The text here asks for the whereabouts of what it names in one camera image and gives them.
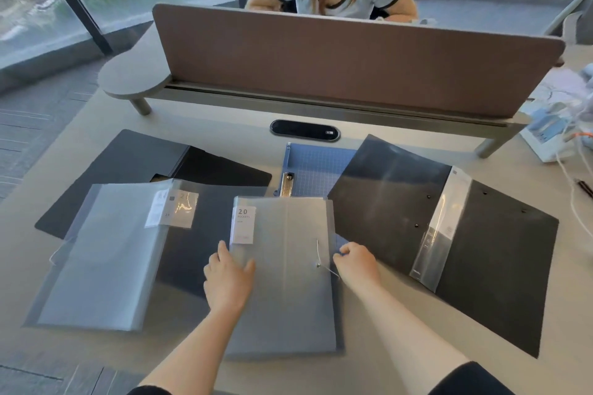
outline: hand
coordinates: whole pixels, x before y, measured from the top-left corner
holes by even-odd
[[[356,242],[348,242],[334,255],[334,263],[340,278],[352,291],[361,296],[367,289],[381,287],[381,278],[376,259],[364,246]]]
[[[211,311],[230,310],[241,314],[253,287],[256,263],[250,259],[244,269],[235,263],[223,240],[204,267],[204,292]]]

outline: display book folder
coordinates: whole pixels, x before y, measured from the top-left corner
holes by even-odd
[[[234,197],[260,192],[175,179],[93,185],[25,324],[138,331],[157,268],[161,281],[202,295]]]
[[[124,129],[35,227],[64,239],[91,185],[147,183],[157,174],[207,185],[267,187],[271,180],[267,172],[199,148]]]
[[[247,220],[240,228],[237,221],[245,210],[251,224]],[[245,228],[247,235],[242,235]],[[235,199],[231,255],[242,266],[254,258],[256,272],[253,290],[226,348],[227,359],[343,349],[331,284],[335,276],[327,269],[334,240],[333,210],[327,199]]]
[[[410,275],[452,171],[368,135],[328,195],[337,234]],[[538,357],[557,228],[549,214],[471,181],[434,293]]]

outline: black folder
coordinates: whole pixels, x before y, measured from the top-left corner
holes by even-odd
[[[64,239],[91,185],[147,183],[164,175],[195,183],[267,188],[271,174],[196,147],[122,130],[35,224]]]
[[[409,275],[451,166],[372,135],[328,197],[336,232]],[[435,294],[538,357],[558,220],[472,181]]]

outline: white desk surface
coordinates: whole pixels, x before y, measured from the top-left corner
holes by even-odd
[[[141,333],[21,328],[61,241],[34,223],[124,128],[191,144],[271,172],[276,186],[287,139],[271,135],[275,114],[153,100],[139,116],[129,103],[99,91],[63,131],[23,183],[0,204],[0,348],[47,352],[69,362],[97,362],[148,372],[195,326],[189,313],[205,303],[166,286],[153,291]],[[593,244],[570,213],[569,191],[556,165],[543,165],[519,137],[492,157],[473,154],[476,138],[332,122],[334,147],[356,148],[368,133],[426,157],[455,164],[473,178],[560,219],[538,360],[419,287],[382,268],[384,284],[442,337],[480,362],[517,394],[591,393],[593,387]],[[569,163],[584,177],[583,166]],[[593,201],[576,192],[593,228]],[[403,386],[360,303],[345,291],[345,356],[222,364],[217,388],[241,395],[400,394]]]

